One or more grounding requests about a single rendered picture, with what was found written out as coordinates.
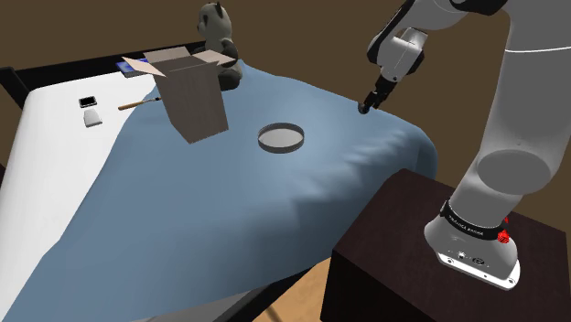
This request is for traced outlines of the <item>bed with blue blanket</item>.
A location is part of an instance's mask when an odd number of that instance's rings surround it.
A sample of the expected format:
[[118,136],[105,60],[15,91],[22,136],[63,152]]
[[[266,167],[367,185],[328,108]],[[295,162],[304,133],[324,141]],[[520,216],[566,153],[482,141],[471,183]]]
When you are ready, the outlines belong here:
[[[187,143],[149,76],[90,66],[32,90],[0,188],[0,322],[131,322],[297,274],[330,255],[383,181],[434,177],[417,126],[250,66],[223,93],[229,129]],[[97,104],[81,108],[79,99]],[[87,128],[85,110],[102,124]],[[305,131],[292,153],[270,123]]]

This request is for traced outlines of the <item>panda plush toy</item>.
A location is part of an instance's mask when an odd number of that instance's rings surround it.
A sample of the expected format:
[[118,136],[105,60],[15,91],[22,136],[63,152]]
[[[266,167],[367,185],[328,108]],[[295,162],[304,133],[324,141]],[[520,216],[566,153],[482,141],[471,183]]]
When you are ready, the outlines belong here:
[[207,3],[199,10],[197,30],[205,43],[200,51],[212,50],[233,61],[217,67],[218,79],[222,91],[236,89],[242,79],[242,69],[238,63],[238,49],[232,41],[232,22],[220,2]]

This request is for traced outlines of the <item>round grey dish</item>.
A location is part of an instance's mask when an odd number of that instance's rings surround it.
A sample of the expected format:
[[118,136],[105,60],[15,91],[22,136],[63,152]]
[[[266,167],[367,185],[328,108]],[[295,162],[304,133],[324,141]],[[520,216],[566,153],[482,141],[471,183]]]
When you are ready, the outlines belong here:
[[305,131],[293,123],[270,123],[258,132],[257,140],[266,152],[287,154],[304,144]]

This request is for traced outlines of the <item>open brown cardboard box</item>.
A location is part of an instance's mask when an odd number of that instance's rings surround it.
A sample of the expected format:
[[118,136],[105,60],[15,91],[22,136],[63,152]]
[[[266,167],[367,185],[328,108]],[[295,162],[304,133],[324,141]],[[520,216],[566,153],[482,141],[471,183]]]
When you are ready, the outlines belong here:
[[124,58],[135,70],[154,77],[169,121],[190,144],[229,129],[217,67],[233,61],[205,50],[185,47],[146,52],[145,60]]

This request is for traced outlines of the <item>blue tablet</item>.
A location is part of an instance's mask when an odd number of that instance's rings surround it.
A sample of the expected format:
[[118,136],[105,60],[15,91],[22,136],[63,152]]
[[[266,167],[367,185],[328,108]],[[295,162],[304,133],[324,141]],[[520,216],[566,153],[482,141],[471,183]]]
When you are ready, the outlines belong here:
[[142,71],[135,70],[128,62],[126,62],[124,60],[120,61],[120,62],[116,62],[115,66],[117,67],[117,69],[119,71],[122,72],[122,74],[126,78],[132,78],[132,77],[144,75],[144,73]]

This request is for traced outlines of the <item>dark robot stand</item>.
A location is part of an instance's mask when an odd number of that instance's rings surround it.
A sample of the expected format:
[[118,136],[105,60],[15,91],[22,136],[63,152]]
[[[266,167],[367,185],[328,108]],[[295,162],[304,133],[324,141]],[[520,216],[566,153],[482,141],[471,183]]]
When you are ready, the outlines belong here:
[[513,212],[522,267],[510,291],[438,262],[424,236],[453,189],[403,169],[334,247],[322,322],[571,322],[566,235]]

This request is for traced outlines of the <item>wooden handled tool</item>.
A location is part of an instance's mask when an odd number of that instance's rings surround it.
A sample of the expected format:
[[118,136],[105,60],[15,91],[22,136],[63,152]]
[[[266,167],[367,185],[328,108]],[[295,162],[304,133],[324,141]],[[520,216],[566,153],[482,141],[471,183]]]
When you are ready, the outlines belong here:
[[141,104],[144,104],[144,103],[161,101],[161,99],[162,99],[161,97],[155,97],[155,98],[151,98],[151,99],[145,99],[145,100],[140,101],[140,102],[133,102],[133,103],[128,103],[128,104],[125,104],[125,105],[121,105],[121,106],[119,106],[117,109],[118,109],[119,111],[128,110],[128,109],[132,109],[132,108],[134,108],[134,107],[136,107],[136,106],[139,106],[139,105],[141,105]]

